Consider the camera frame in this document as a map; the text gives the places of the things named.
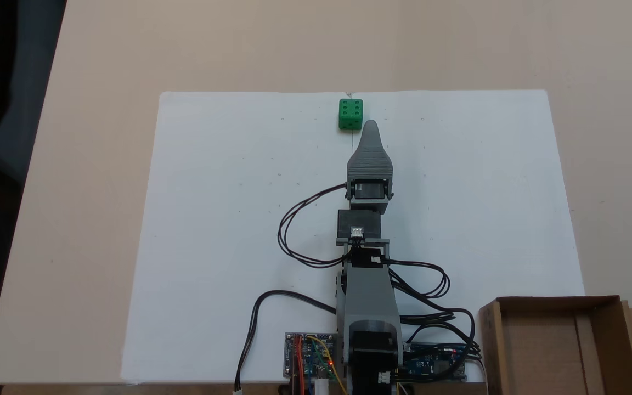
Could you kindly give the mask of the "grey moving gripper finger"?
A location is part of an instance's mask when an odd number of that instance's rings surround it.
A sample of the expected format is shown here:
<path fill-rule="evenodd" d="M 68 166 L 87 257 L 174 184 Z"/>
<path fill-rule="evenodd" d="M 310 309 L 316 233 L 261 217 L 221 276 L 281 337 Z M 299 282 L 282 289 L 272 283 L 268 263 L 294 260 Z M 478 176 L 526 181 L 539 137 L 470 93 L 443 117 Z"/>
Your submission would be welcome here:
<path fill-rule="evenodd" d="M 367 199 L 393 197 L 393 163 L 382 143 L 378 123 L 367 120 L 362 127 L 358 147 L 349 158 L 346 167 L 346 199 L 358 199 L 357 185 L 373 183 L 380 185 L 380 193 L 369 194 Z"/>

